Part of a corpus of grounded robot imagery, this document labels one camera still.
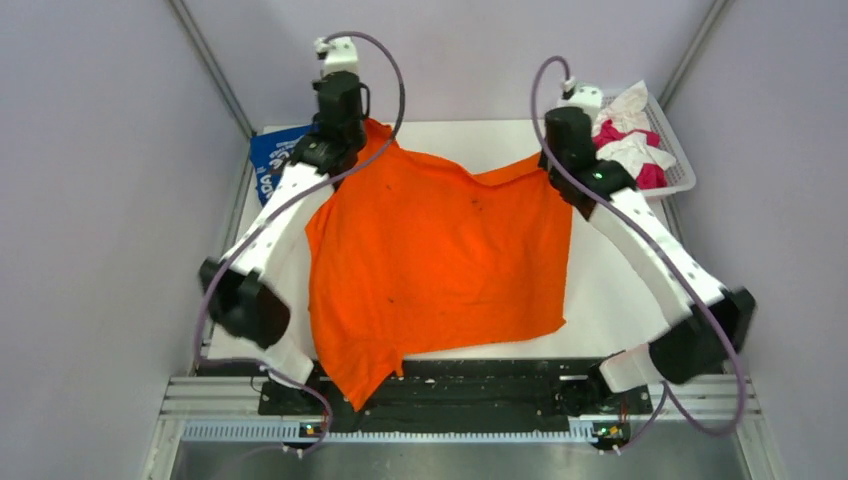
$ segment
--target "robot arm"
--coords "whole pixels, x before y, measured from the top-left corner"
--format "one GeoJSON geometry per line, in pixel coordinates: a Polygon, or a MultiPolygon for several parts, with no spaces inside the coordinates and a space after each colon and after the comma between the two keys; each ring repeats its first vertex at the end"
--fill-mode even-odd
{"type": "Polygon", "coordinates": [[[258,228],[264,231],[225,272],[209,304],[212,321],[230,335],[248,340],[260,349],[258,360],[291,379],[304,383],[312,360],[286,335],[291,311],[280,294],[280,272],[294,243],[315,212],[333,194],[333,187],[318,188],[271,218],[296,195],[314,190],[319,183],[349,170],[365,146],[363,120],[370,95],[359,81],[356,48],[349,37],[315,43],[323,60],[321,79],[313,83],[318,113],[306,134],[286,159],[276,192],[248,228],[221,259],[207,259],[200,268],[204,290],[221,264],[233,255],[258,228]],[[366,108],[362,108],[362,90],[366,108]]]}
{"type": "MultiPolygon", "coordinates": [[[[623,212],[659,244],[675,267],[689,279],[697,295],[709,306],[739,351],[745,341],[755,309],[747,290],[734,292],[701,268],[682,245],[654,216],[636,182],[614,161],[598,160],[591,138],[592,119],[600,104],[600,90],[581,89],[564,95],[560,107],[545,115],[546,141],[560,164],[584,186],[623,212]]],[[[668,330],[648,343],[620,352],[592,367],[585,380],[574,385],[579,401],[572,414],[604,404],[615,394],[669,381],[681,384],[707,373],[727,359],[718,335],[689,295],[673,277],[657,253],[624,221],[577,190],[542,155],[540,166],[548,171],[551,185],[592,226],[604,234],[624,255],[657,299],[668,330]]]]}

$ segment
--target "plastic basket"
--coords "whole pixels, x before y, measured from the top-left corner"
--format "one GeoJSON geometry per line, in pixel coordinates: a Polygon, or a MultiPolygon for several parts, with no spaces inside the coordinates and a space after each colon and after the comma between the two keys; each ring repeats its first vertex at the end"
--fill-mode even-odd
{"type": "MultiPolygon", "coordinates": [[[[605,97],[604,106],[606,107],[613,100],[615,100],[614,96],[605,97]]],[[[648,106],[645,107],[645,114],[648,115],[651,130],[657,132],[660,136],[660,148],[674,155],[677,158],[677,163],[665,171],[665,178],[668,181],[667,187],[642,190],[642,194],[646,198],[663,198],[677,192],[691,190],[695,186],[695,172],[683,152],[683,147],[680,146],[680,142],[677,141],[677,137],[671,130],[671,125],[668,123],[665,113],[663,113],[653,95],[648,95],[648,106]]]]}

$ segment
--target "white tabletop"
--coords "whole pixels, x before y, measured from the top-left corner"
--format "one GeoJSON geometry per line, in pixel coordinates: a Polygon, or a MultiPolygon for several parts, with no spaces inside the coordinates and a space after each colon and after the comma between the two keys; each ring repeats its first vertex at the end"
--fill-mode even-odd
{"type": "MultiPolygon", "coordinates": [[[[265,131],[279,128],[269,127],[265,131]]],[[[499,168],[539,150],[529,120],[404,123],[398,142],[409,150],[428,152],[463,165],[472,173],[499,168]]],[[[261,209],[256,179],[247,191],[239,236],[261,209]]],[[[655,214],[665,221],[659,201],[655,214]]],[[[306,234],[297,241],[285,268],[286,302],[292,310],[289,328],[295,342],[315,358],[307,313],[310,252],[306,234]]],[[[568,276],[566,324],[558,331],[525,342],[466,347],[408,358],[594,358],[650,340],[665,326],[659,306],[641,279],[612,244],[575,212],[568,276]]],[[[256,347],[215,327],[208,358],[255,356],[256,347]]]]}

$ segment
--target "orange shirt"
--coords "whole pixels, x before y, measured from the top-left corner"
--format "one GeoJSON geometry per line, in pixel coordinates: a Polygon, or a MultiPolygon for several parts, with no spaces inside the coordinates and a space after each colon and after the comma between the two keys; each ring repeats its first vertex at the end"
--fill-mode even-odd
{"type": "MultiPolygon", "coordinates": [[[[366,122],[369,158],[390,129],[366,122]]],[[[472,175],[396,143],[306,228],[318,358],[360,409],[404,355],[552,333],[563,323],[572,208],[538,155],[472,175]]]]}

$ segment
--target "metal floor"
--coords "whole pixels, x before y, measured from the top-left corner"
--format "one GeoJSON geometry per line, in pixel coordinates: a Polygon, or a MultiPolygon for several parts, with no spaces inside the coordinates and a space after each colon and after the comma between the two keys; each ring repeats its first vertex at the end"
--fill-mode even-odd
{"type": "MultiPolygon", "coordinates": [[[[304,460],[270,451],[215,480],[554,480],[748,479],[735,437],[713,439],[684,424],[655,425],[621,457],[587,454],[587,445],[329,445],[304,460]]],[[[239,443],[183,443],[171,480],[210,480],[239,443]]]]}

